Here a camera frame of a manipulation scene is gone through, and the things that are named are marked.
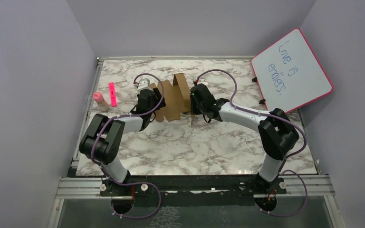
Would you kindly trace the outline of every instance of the table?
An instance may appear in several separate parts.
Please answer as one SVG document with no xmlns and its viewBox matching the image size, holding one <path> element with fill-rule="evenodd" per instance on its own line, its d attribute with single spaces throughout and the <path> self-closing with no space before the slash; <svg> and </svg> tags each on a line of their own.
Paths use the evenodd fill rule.
<svg viewBox="0 0 365 228">
<path fill-rule="evenodd" d="M 102 113 L 110 117 L 128 113 L 136 104 L 137 91 L 132 81 L 140 73 L 151 73 L 161 80 L 173 80 L 173 74 L 184 73 L 189 85 L 202 72 L 222 69 L 230 72 L 238 83 L 234 103 L 266 110 L 259 104 L 262 99 L 250 68 L 250 59 L 189 59 L 189 60 L 107 60 L 99 77 L 97 91 L 110 102 L 108 83 L 114 82 L 118 105 L 108 112 L 99 111 L 93 104 L 92 117 Z M 215 98 L 230 98 L 234 85 L 223 73 L 212 72 L 205 76 L 209 90 Z M 288 114 L 289 119 L 301 125 L 298 111 Z M 234 123 L 205 123 L 202 117 L 190 127 L 191 116 L 183 114 L 180 120 L 154 121 L 142 132 L 124 134 L 118 156 L 132 175 L 205 175 L 255 174 L 261 167 L 265 152 L 257 132 Z M 300 148 L 300 137 L 292 152 Z M 290 157 L 285 169 L 302 174 L 316 174 L 309 147 Z M 99 167 L 81 154 L 77 176 L 102 175 Z"/>
</svg>

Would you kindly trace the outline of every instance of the pink border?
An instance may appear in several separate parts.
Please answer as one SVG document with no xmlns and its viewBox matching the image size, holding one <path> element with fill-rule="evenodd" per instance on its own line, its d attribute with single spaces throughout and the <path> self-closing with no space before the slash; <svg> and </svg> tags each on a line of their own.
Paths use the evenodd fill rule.
<svg viewBox="0 0 365 228">
<path fill-rule="evenodd" d="M 308 103 L 311 103 L 311 102 L 313 102 L 313 101 L 315 101 L 315 100 L 317 100 L 317 99 L 319 99 L 319 98 L 321 98 L 321 97 L 323 97 L 323 96 L 326 96 L 327 94 L 331 93 L 331 92 L 332 92 L 332 90 L 334 89 L 334 86 L 332 85 L 331 79 L 329 79 L 329 77 L 327 76 L 327 73 L 325 72 L 324 68 L 322 67 L 322 65 L 321 65 L 320 61 L 318 60 L 318 58 L 317 58 L 317 56 L 316 56 L 316 54 L 315 54 L 314 50 L 311 48 L 311 46 L 310 46 L 309 42 L 307 41 L 307 39 L 306 39 L 306 37 L 304 36 L 304 34 L 303 34 L 303 32 L 301 31 L 301 29 L 300 29 L 300 28 L 295 28 L 295 29 L 291 30 L 289 33 L 293 32 L 293 31 L 294 31 L 294 30 L 296 30 L 296 29 L 300 31 L 300 34 L 303 36 L 304 40 L 306 41 L 306 43 L 307 43 L 308 47 L 309 47 L 309 48 L 310 48 L 310 50 L 311 50 L 311 53 L 313 53 L 313 55 L 314 55 L 314 57 L 316 58 L 316 60 L 317 60 L 318 64 L 320 65 L 320 67 L 321 67 L 321 69 L 322 69 L 322 72 L 324 72 L 325 77 L 327 77 L 328 82 L 329 82 L 329 83 L 330 83 L 330 85 L 331 85 L 331 90 L 330 90 L 329 92 L 325 93 L 325 94 L 322 94 L 322 95 L 321 95 L 321 96 L 319 96 L 319 97 L 316 97 L 316 98 L 312 99 L 312 100 L 311 100 L 311 101 L 309 101 L 309 102 L 306 102 L 306 103 L 304 103 L 304 104 L 302 104 L 302 105 L 299 105 L 299 106 L 298 106 L 298 107 L 296 107 L 296 108 L 293 108 L 293 109 L 291 109 L 291 110 L 287 111 L 286 113 L 290 113 L 291 111 L 293 111 L 293 110 L 295 110 L 295 109 L 298 109 L 298 108 L 300 108 L 300 107 L 303 107 L 303 106 L 307 105 Z M 282 38 L 280 38 L 280 39 L 279 39 L 278 41 L 276 41 L 275 43 L 271 44 L 268 48 L 270 48 L 272 45 L 274 45 L 274 44 L 276 44 L 277 42 L 279 42 L 281 39 L 283 39 L 283 38 L 284 38 L 285 36 L 287 36 L 289 33 L 287 33 L 286 35 L 284 35 Z M 252 61 L 253 61 L 253 60 L 255 59 L 255 57 L 257 57 L 258 55 L 254 56 L 254 58 L 252 58 L 252 60 L 251 60 L 251 68 L 252 68 L 252 71 L 254 71 L 254 75 L 255 75 L 255 77 L 257 76 L 257 73 L 255 73 L 254 66 L 252 65 Z M 262 92 L 261 85 L 259 84 L 259 81 L 257 81 L 257 82 L 258 82 L 259 89 L 261 90 L 262 97 L 263 97 L 263 98 L 265 98 L 265 97 L 264 97 L 264 94 L 263 94 L 263 92 Z"/>
</svg>

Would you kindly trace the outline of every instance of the gray wall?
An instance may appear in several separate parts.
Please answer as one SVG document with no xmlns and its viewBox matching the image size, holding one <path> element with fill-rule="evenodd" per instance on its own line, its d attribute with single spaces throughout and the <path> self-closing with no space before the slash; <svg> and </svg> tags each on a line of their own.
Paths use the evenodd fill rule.
<svg viewBox="0 0 365 228">
<path fill-rule="evenodd" d="M 0 0 L 0 228 L 47 226 L 95 66 L 65 0 Z"/>
<path fill-rule="evenodd" d="M 365 227 L 365 1 L 317 0 L 301 26 L 334 91 L 301 109 L 346 227 Z"/>
<path fill-rule="evenodd" d="M 314 0 L 67 0 L 100 57 L 256 55 Z"/>
</svg>

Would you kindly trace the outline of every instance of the cardboard box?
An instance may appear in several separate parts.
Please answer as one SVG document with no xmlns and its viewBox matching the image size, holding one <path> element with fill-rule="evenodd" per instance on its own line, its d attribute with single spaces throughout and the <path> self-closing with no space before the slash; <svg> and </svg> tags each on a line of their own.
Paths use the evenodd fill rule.
<svg viewBox="0 0 365 228">
<path fill-rule="evenodd" d="M 163 121 L 166 118 L 167 121 L 179 120 L 181 113 L 191 112 L 191 100 L 190 89 L 188 87 L 187 80 L 183 73 L 175 74 L 173 77 L 173 84 L 169 80 L 162 81 L 164 86 L 164 101 L 166 107 L 163 107 L 156 111 L 156 120 Z M 151 88 L 157 87 L 162 92 L 160 84 L 157 86 L 152 83 Z"/>
</svg>

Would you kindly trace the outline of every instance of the pink salt shaker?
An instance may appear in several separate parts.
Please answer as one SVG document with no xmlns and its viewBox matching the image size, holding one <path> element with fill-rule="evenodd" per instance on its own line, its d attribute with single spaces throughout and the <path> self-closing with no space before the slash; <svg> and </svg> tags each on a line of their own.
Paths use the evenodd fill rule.
<svg viewBox="0 0 365 228">
<path fill-rule="evenodd" d="M 110 109 L 110 106 L 108 105 L 107 101 L 104 100 L 104 97 L 101 94 L 101 92 L 94 93 L 93 94 L 93 99 L 97 103 L 98 108 L 100 109 L 100 111 L 107 112 Z"/>
</svg>

